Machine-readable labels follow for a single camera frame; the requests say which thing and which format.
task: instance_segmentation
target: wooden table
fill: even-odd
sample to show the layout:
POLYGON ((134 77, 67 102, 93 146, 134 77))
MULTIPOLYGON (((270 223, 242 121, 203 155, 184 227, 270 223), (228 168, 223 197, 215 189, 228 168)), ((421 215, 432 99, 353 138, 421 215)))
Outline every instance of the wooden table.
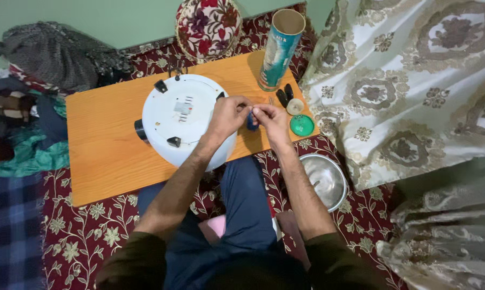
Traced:
MULTIPOLYGON (((275 93, 264 92, 257 79, 263 51, 204 63, 189 68, 218 82, 230 96, 243 95, 254 103, 268 103, 275 93)), ((168 180, 176 167, 141 141, 133 122, 142 116, 143 105, 153 84, 167 73, 75 93, 67 97, 67 125, 72 177, 72 203, 81 206, 168 180)), ((288 69, 283 85, 289 83, 295 97, 303 95, 288 69)), ((311 115, 307 106, 303 114, 311 115)), ((241 127, 230 160, 270 148, 265 129, 256 132, 241 127)), ((319 134, 315 128, 312 135, 319 134)), ((303 139, 290 132, 293 141, 303 139)))

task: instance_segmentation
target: blue pants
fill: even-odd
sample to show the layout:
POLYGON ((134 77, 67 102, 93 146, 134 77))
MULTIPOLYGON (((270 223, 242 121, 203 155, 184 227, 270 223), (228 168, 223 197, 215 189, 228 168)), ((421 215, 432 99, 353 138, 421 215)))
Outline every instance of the blue pants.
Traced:
MULTIPOLYGON (((164 182, 143 188, 138 197, 142 216, 164 182)), ((164 289, 201 289, 215 273, 216 265, 231 254, 276 250, 277 236, 267 203, 262 170, 251 156, 228 162, 221 180, 226 207, 226 232, 210 245, 190 210, 169 241, 164 289)))

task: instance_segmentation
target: floral rug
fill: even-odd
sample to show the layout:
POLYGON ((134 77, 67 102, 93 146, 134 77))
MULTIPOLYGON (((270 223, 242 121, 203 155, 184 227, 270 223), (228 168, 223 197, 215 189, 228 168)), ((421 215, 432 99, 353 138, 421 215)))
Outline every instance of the floral rug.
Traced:
MULTIPOLYGON (((305 3, 292 6, 305 12, 305 3)), ((246 19, 242 36, 235 49, 223 57, 248 53, 265 48, 272 13, 246 19)), ((303 75, 313 50, 313 43, 302 37, 290 68, 297 80, 303 75)), ((173 38, 141 45, 125 51, 136 71, 132 78, 161 73, 169 64, 181 67, 197 64, 185 56, 173 38)), ((298 155, 319 153, 329 156, 338 164, 343 158, 324 136, 313 136, 295 142, 298 155)), ((291 210, 287 190, 280 175, 278 160, 271 150, 255 154, 265 176, 266 190, 274 211, 291 210)), ((220 200, 219 180, 222 169, 205 175, 190 205, 191 211, 201 219, 224 213, 220 200)), ((375 242, 388 240, 393 225, 389 222, 393 187, 383 185, 361 192, 352 191, 341 208, 332 213, 339 232, 348 247, 377 267, 392 289, 407 289, 375 253, 375 242)), ((47 289, 94 289, 95 276, 105 259, 110 257, 128 239, 140 217, 137 210, 137 193, 127 193, 74 208, 71 205, 72 181, 69 168, 44 174, 44 205, 41 225, 44 241, 44 274, 47 289)), ((296 243, 283 236, 284 251, 295 255, 296 243)))

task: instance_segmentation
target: stainless steel bowl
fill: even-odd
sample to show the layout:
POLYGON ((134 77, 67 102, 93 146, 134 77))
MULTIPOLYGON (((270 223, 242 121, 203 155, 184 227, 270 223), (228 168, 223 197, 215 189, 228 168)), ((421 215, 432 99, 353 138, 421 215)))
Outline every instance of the stainless steel bowl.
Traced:
POLYGON ((312 153, 300 157, 310 183, 329 212, 346 198, 347 183, 341 168, 330 158, 312 153))

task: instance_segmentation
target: hand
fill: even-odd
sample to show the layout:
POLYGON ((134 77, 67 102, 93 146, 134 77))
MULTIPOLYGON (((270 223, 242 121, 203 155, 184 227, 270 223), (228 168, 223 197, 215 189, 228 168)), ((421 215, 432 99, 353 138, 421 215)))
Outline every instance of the hand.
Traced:
POLYGON ((253 115, 266 128, 269 144, 275 153, 292 146, 289 137, 288 114, 284 109, 268 104, 253 106, 253 115))
POLYGON ((252 102, 244 96, 220 98, 213 108, 212 119, 205 135, 221 145, 246 122, 251 110, 252 102))

